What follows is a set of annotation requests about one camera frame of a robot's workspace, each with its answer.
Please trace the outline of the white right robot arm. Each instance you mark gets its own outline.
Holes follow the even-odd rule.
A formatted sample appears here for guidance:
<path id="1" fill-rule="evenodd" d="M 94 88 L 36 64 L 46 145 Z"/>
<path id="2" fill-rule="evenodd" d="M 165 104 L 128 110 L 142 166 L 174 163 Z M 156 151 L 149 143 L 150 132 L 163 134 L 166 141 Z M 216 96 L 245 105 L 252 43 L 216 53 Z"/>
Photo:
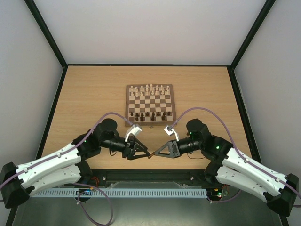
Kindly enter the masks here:
<path id="1" fill-rule="evenodd" d="M 256 196 L 275 213 L 290 216 L 297 197 L 297 176 L 276 172 L 249 158 L 226 139 L 212 135 L 199 119 L 190 120 L 186 128 L 187 138 L 168 141 L 154 156 L 174 159 L 200 150 L 210 160 L 204 170 L 208 183 L 236 187 Z"/>

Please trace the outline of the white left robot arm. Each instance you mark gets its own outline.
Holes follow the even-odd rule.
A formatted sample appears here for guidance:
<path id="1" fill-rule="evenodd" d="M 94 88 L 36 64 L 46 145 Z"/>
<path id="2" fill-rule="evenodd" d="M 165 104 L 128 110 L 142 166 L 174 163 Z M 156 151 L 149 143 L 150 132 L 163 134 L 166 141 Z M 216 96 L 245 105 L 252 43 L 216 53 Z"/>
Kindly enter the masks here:
<path id="1" fill-rule="evenodd" d="M 125 137 L 119 136 L 117 126 L 113 119 L 104 119 L 54 153 L 24 164 L 5 164 L 0 172 L 1 202 L 5 208 L 21 205 L 48 188 L 88 181 L 92 172 L 86 160 L 99 155 L 101 148 L 109 149 L 110 154 L 120 152 L 127 160 L 150 155 L 135 137 L 142 130 L 139 125 L 132 125 Z"/>

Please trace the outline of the wooden chess board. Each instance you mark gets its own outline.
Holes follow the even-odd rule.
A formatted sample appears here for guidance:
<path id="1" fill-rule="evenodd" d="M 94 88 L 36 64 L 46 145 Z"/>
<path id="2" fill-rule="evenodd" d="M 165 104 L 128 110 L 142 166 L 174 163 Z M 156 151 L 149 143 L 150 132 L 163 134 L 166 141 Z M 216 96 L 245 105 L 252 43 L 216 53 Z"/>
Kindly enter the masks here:
<path id="1" fill-rule="evenodd" d="M 164 95 L 161 95 L 160 86 L 164 87 Z M 144 87 L 143 96 L 140 96 L 140 87 Z M 126 105 L 125 105 L 125 117 L 133 124 L 139 124 L 140 126 L 159 126 L 159 125 L 171 125 L 176 121 L 176 110 L 175 110 L 175 100 L 174 100 L 174 90 L 172 84 L 153 84 L 153 92 L 154 95 L 151 96 L 151 92 L 149 91 L 149 95 L 145 95 L 145 86 L 146 84 L 130 84 L 126 86 Z M 156 86 L 158 86 L 159 95 L 156 96 Z M 139 96 L 135 96 L 135 87 L 138 87 Z M 155 120 L 152 121 L 152 113 L 155 113 Z M 166 120 L 162 120 L 162 114 L 166 112 Z M 139 121 L 135 121 L 135 113 L 139 114 Z M 141 113 L 144 113 L 144 121 L 140 121 Z"/>

